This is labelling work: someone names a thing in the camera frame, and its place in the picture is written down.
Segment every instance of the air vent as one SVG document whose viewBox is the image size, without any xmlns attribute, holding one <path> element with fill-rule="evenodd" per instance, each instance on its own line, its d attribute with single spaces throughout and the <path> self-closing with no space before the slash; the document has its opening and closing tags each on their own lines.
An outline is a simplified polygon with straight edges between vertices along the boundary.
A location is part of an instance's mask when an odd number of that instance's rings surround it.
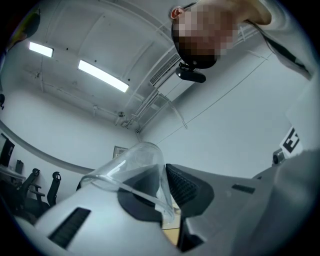
<svg viewBox="0 0 320 256">
<path fill-rule="evenodd" d="M 154 86 L 156 82 L 174 65 L 180 60 L 180 56 L 174 54 L 150 79 L 150 83 Z"/>
</svg>

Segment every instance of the black camera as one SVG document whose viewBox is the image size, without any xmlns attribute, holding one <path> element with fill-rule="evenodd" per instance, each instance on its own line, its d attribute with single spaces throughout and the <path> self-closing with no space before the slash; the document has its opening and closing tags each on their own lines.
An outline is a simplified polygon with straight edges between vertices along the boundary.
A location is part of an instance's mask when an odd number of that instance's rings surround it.
<svg viewBox="0 0 320 256">
<path fill-rule="evenodd" d="M 3 94 L 0 94 L 0 108 L 2 110 L 5 108 L 5 106 L 4 106 L 5 100 L 6 100 L 6 97 Z"/>
<path fill-rule="evenodd" d="M 182 80 L 204 83 L 206 81 L 206 76 L 195 70 L 196 68 L 192 68 L 191 66 L 180 62 L 179 67 L 177 67 L 175 70 L 175 73 Z"/>
</svg>

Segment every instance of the ceiling light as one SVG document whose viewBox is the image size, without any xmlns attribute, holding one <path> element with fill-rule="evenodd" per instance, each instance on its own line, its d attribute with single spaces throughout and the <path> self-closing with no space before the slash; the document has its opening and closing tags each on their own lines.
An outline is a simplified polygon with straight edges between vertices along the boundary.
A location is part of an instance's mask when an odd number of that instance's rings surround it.
<svg viewBox="0 0 320 256">
<path fill-rule="evenodd" d="M 79 69 L 106 82 L 107 84 L 119 89 L 122 92 L 126 92 L 129 85 L 125 84 L 124 82 L 120 81 L 119 79 L 115 78 L 114 76 L 102 71 L 101 69 L 92 66 L 91 64 L 80 60 Z"/>
<path fill-rule="evenodd" d="M 34 52 L 37 52 L 39 54 L 48 56 L 50 58 L 52 57 L 52 54 L 54 52 L 53 49 L 45 47 L 45 46 L 43 46 L 41 44 L 34 43 L 34 42 L 30 42 L 29 49 L 31 51 L 34 51 Z"/>
</svg>

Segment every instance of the office chair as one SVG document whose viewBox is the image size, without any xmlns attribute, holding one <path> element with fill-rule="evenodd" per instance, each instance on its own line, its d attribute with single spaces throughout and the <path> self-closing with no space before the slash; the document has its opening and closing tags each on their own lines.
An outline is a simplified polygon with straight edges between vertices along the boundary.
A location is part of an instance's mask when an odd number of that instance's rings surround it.
<svg viewBox="0 0 320 256">
<path fill-rule="evenodd" d="M 1 181 L 1 195 L 13 215 L 25 216 L 25 200 L 30 186 L 34 184 L 39 174 L 40 170 L 34 168 L 25 182 L 20 182 L 17 186 Z"/>
<path fill-rule="evenodd" d="M 30 192 L 36 195 L 36 199 L 27 198 L 24 203 L 24 210 L 27 213 L 32 214 L 36 219 L 38 219 L 42 214 L 44 214 L 50 207 L 56 204 L 57 192 L 60 186 L 61 176 L 58 171 L 52 174 L 53 180 L 51 187 L 48 191 L 47 196 L 41 192 L 41 186 L 37 184 L 32 184 L 35 190 L 30 189 Z M 47 198 L 48 203 L 42 201 L 42 197 Z"/>
</svg>

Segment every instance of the ceiling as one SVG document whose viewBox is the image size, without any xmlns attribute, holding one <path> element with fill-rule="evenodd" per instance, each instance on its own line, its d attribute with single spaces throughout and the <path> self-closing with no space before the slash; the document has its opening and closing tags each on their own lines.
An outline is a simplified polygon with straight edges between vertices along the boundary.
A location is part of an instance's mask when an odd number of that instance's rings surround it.
<svg viewBox="0 0 320 256">
<path fill-rule="evenodd" d="M 154 91 L 150 78 L 175 54 L 167 16 L 175 2 L 179 4 L 172 0 L 42 1 L 39 28 L 23 44 L 19 75 L 28 86 L 121 125 Z M 53 57 L 30 51 L 29 41 L 53 48 Z M 123 93 L 79 70 L 80 60 L 121 79 L 129 89 Z M 159 97 L 145 117 L 128 128 L 136 130 L 165 103 Z M 119 112 L 125 113 L 120 121 Z"/>
</svg>

